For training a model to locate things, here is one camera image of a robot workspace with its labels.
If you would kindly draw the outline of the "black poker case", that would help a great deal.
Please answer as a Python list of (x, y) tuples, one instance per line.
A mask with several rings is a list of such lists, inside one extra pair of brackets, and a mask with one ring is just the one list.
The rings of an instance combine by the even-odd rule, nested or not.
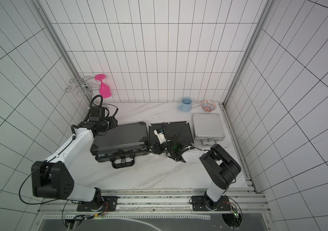
[(147, 125), (145, 122), (118, 125), (106, 134), (97, 135), (90, 152), (97, 162), (111, 162), (115, 169), (131, 167), (136, 157), (149, 153)]
[[(165, 123), (165, 125), (170, 138), (176, 136), (177, 140), (185, 147), (194, 145), (194, 139), (188, 121), (169, 122)], [(161, 154), (162, 152), (159, 151), (158, 147), (160, 142), (158, 137), (154, 134), (154, 131), (157, 129), (161, 130), (162, 123), (149, 124), (148, 129), (150, 151), (154, 154)]]

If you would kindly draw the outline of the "silver aluminium poker case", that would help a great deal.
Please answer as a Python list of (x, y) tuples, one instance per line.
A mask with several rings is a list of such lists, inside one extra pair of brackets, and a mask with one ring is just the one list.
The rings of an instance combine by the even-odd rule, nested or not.
[(226, 137), (219, 114), (194, 113), (192, 125), (194, 139), (203, 146), (212, 146)]

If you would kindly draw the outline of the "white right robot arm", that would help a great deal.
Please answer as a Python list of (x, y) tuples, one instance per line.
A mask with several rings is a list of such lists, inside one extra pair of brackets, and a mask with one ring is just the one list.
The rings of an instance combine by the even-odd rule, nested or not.
[(212, 182), (209, 188), (203, 196), (191, 200), (193, 205), (197, 204), (199, 209), (216, 211), (221, 202), (229, 203), (228, 199), (223, 199), (223, 194), (237, 181), (241, 167), (222, 146), (216, 143), (207, 150), (185, 146), (179, 141), (178, 135), (169, 135), (164, 123), (153, 133), (158, 138), (154, 152), (165, 153), (167, 158), (176, 162), (201, 163), (210, 176)]

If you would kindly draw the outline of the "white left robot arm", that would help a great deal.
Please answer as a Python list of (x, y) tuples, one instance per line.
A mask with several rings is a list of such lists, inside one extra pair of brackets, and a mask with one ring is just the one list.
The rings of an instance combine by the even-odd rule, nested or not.
[(69, 172), (72, 162), (97, 135), (117, 126), (117, 120), (104, 106), (90, 106), (78, 125), (71, 125), (71, 137), (44, 161), (31, 167), (32, 192), (36, 197), (76, 201), (99, 211), (104, 201), (99, 188), (74, 181)]

